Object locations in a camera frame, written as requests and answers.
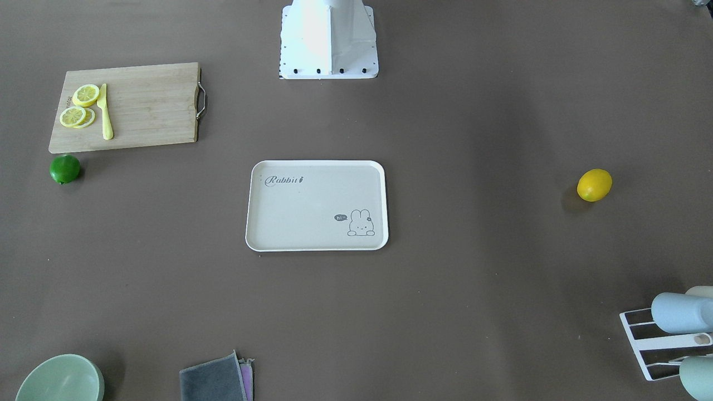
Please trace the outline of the yellow lemon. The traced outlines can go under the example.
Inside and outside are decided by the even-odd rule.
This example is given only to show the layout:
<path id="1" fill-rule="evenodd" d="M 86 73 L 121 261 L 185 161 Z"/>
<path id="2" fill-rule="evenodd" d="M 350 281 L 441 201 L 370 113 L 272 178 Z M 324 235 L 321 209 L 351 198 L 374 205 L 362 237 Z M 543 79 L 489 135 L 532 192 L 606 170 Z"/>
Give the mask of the yellow lemon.
<path id="1" fill-rule="evenodd" d="M 592 169 L 581 176 L 577 185 L 578 196 L 587 202 L 597 202 L 609 194 L 613 187 L 611 174 L 604 169 Z"/>

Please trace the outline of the green lime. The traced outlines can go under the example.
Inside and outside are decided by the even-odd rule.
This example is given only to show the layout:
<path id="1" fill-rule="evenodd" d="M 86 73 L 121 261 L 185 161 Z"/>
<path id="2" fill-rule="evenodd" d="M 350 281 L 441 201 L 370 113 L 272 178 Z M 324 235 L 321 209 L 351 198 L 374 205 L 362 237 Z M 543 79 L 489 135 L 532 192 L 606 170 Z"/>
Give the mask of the green lime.
<path id="1" fill-rule="evenodd" d="M 71 154 L 54 158 L 50 164 L 50 176 L 62 185 L 76 180 L 81 172 L 81 163 Z"/>

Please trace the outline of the cream rabbit print tray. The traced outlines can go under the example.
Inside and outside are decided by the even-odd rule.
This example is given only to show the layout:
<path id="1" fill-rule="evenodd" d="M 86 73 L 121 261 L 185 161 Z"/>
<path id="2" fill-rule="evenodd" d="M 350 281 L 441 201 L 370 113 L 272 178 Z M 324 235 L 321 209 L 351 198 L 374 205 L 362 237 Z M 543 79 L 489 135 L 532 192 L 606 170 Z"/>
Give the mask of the cream rabbit print tray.
<path id="1" fill-rule="evenodd" d="M 245 241 L 253 251 L 376 251 L 388 240 L 378 162 L 264 160 L 252 168 Z"/>

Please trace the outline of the pink cloth under grey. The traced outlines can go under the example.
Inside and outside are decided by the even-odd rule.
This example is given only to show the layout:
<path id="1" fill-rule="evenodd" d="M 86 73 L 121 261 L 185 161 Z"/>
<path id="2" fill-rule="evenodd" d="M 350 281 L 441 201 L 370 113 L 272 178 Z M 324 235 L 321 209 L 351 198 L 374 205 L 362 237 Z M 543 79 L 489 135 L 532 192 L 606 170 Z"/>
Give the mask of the pink cloth under grey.
<path id="1" fill-rule="evenodd" d="M 254 359 L 239 359 L 240 371 L 242 375 L 242 385 L 245 392 L 245 398 L 247 401 L 254 400 L 254 369 L 253 363 Z"/>

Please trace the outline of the grey folded cloth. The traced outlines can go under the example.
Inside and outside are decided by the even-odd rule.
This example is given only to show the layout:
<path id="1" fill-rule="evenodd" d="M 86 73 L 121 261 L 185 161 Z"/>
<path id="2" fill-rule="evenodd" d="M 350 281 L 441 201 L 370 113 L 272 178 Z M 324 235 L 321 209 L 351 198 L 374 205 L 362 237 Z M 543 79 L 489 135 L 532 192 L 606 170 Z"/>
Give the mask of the grey folded cloth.
<path id="1" fill-rule="evenodd" d="M 236 353 L 180 371 L 181 400 L 246 400 Z"/>

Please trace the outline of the yellow plastic knife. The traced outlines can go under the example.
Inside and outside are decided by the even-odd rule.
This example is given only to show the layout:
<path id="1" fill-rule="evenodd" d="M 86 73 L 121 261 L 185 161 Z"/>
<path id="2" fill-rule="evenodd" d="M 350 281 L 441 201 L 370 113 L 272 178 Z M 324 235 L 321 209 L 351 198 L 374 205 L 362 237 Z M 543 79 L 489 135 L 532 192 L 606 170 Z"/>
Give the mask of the yellow plastic knife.
<path id="1" fill-rule="evenodd" d="M 106 83 L 104 83 L 100 86 L 99 96 L 97 97 L 96 104 L 101 111 L 102 137 L 104 137 L 104 140 L 111 140 L 114 138 L 114 129 L 110 122 L 107 94 L 108 86 Z"/>

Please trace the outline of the bamboo cutting board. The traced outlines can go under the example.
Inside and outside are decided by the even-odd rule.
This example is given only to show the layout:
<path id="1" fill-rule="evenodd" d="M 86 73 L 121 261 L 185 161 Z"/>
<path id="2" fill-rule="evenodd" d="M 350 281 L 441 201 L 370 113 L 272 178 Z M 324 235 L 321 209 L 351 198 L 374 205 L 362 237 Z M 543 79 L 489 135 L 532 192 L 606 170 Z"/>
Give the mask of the bamboo cutting board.
<path id="1" fill-rule="evenodd" d="M 190 144 L 198 140 L 206 95 L 197 62 L 68 71 L 58 113 L 73 104 L 71 97 L 84 84 L 107 85 L 114 137 L 104 139 L 102 111 L 92 106 L 96 120 L 86 129 L 54 122 L 50 153 Z"/>

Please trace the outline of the hidden lemon slice underneath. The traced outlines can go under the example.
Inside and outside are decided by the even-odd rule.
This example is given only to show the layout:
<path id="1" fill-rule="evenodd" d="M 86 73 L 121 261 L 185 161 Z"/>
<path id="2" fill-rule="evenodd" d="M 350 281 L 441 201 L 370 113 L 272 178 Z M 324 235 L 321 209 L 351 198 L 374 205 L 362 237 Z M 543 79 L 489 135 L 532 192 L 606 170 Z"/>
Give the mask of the hidden lemon slice underneath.
<path id="1" fill-rule="evenodd" d="M 86 117 L 84 117 L 82 122 L 80 122 L 78 125 L 74 125 L 74 129 L 84 129 L 89 125 L 93 124 L 96 120 L 96 112 L 94 111 L 94 109 L 92 109 L 91 107 L 85 107 L 84 111 L 86 112 Z"/>

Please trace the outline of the upper lemon slice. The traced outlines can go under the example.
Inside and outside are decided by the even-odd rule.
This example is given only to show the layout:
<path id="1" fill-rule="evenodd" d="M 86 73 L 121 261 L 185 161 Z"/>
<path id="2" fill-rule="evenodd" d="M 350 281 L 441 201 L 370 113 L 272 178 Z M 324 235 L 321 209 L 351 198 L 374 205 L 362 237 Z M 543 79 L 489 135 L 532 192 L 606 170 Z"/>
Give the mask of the upper lemon slice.
<path id="1" fill-rule="evenodd" d="M 71 97 L 72 104 L 80 107 L 90 107 L 99 99 L 100 88 L 94 84 L 80 86 Z"/>

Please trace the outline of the lemon slice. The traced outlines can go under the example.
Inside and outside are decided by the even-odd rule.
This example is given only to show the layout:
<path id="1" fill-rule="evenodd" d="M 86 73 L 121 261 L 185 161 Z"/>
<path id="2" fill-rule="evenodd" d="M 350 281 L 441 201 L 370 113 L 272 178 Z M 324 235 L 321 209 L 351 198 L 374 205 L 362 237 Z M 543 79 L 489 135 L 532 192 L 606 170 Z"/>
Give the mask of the lemon slice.
<path id="1" fill-rule="evenodd" d="M 99 99 L 100 88 L 94 84 L 80 86 L 71 97 L 72 104 L 80 107 L 90 107 Z"/>
<path id="2" fill-rule="evenodd" d="M 61 112 L 58 120 L 67 128 L 74 128 L 84 124 L 87 119 L 87 109 L 82 106 L 71 106 Z"/>

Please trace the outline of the light blue cup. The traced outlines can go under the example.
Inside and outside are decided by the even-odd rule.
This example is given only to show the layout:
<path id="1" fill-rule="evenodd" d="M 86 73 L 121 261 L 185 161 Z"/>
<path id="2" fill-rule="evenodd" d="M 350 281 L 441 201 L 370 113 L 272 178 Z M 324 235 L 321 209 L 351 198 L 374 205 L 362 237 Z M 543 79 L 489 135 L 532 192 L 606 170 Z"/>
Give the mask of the light blue cup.
<path id="1" fill-rule="evenodd" d="M 652 301 L 651 313 L 656 325 L 670 334 L 712 331 L 712 299 L 708 297 L 664 292 Z"/>

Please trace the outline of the mint green bowl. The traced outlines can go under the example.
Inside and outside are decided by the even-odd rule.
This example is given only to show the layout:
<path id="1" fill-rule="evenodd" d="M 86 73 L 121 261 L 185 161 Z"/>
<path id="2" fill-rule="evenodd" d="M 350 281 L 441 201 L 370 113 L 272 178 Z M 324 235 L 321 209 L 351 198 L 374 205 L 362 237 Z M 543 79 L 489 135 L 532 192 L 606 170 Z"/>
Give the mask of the mint green bowl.
<path id="1" fill-rule="evenodd" d="M 63 354 L 33 368 L 16 400 L 102 400 L 104 394 L 104 376 L 91 360 Z"/>

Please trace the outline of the cream white cup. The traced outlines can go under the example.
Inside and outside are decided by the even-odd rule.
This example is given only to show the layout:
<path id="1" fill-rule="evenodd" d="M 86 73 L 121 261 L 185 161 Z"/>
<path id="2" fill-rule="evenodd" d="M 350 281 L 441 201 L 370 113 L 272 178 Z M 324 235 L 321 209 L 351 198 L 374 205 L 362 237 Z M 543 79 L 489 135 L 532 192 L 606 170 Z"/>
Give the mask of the cream white cup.
<path id="1" fill-rule="evenodd" d="M 697 297 L 706 297 L 707 299 L 713 299 L 713 286 L 712 285 L 696 285 L 691 287 L 685 292 L 686 295 L 692 295 Z"/>

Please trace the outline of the mint green cup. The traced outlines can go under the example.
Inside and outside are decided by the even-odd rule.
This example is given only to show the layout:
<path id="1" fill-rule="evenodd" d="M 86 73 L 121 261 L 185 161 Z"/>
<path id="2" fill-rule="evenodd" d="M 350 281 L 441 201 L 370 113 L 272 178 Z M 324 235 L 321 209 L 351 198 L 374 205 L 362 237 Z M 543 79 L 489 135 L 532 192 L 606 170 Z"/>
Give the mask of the mint green cup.
<path id="1" fill-rule="evenodd" d="M 712 400 L 712 357 L 685 358 L 679 368 L 680 381 L 695 400 Z"/>

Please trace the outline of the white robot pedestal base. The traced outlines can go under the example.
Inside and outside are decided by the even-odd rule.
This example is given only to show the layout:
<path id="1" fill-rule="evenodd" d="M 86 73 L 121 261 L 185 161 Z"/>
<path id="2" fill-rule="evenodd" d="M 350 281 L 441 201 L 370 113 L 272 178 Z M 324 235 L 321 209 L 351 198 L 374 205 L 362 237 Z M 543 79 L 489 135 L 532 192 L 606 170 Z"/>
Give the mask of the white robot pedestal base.
<path id="1" fill-rule="evenodd" d="M 280 79 L 379 74 L 374 11 L 362 1 L 293 1 L 282 9 L 280 38 Z"/>

